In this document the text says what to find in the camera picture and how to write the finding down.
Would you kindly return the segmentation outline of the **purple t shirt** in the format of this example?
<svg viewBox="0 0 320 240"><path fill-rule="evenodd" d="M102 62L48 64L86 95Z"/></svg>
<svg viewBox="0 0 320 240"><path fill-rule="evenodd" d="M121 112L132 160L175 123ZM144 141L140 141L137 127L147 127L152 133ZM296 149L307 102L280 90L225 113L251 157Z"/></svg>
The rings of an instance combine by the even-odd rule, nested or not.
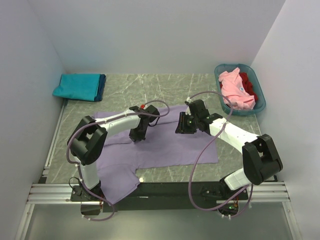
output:
<svg viewBox="0 0 320 240"><path fill-rule="evenodd" d="M201 131L175 133L179 114L186 108L171 106L167 116L160 118L156 126L148 127L145 140L134 143L126 130L105 141L96 166L102 192L110 203L117 203L138 187L137 169L194 164L212 137Z"/></svg>

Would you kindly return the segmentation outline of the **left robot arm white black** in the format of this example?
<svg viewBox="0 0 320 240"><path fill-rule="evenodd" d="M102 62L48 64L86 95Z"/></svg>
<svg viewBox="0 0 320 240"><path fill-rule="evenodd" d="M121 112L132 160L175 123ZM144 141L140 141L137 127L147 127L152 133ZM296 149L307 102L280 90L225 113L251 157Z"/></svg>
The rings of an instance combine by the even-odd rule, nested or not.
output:
<svg viewBox="0 0 320 240"><path fill-rule="evenodd" d="M129 130L128 136L133 143L144 141L150 123L161 117L159 110L151 104L146 108L132 106L100 120L90 116L81 119L67 141L66 160L76 166L82 195L88 201L109 201L103 196L96 165L106 139Z"/></svg>

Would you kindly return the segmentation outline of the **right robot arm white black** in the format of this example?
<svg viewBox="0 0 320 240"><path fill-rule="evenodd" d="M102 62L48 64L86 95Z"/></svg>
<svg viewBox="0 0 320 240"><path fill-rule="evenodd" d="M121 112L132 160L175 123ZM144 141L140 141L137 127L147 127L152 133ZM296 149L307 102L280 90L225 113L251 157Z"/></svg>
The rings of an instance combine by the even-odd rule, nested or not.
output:
<svg viewBox="0 0 320 240"><path fill-rule="evenodd" d="M243 167L219 181L219 193L226 200L249 185L260 185L283 169L283 163L271 136L257 135L230 123L217 113L209 113L202 100L186 102L179 113L177 134L204 132L231 145L242 155Z"/></svg>

